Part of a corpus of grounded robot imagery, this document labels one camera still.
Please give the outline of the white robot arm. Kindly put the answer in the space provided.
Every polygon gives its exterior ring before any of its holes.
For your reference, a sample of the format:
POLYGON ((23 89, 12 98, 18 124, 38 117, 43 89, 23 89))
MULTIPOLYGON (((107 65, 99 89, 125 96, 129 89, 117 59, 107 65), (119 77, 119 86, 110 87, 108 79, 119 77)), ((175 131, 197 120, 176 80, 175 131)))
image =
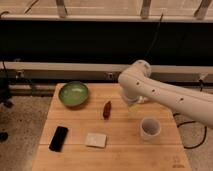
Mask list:
POLYGON ((156 101, 213 129, 213 95, 174 86, 150 78, 151 66, 137 60, 118 77, 124 98, 134 102, 139 96, 156 101))

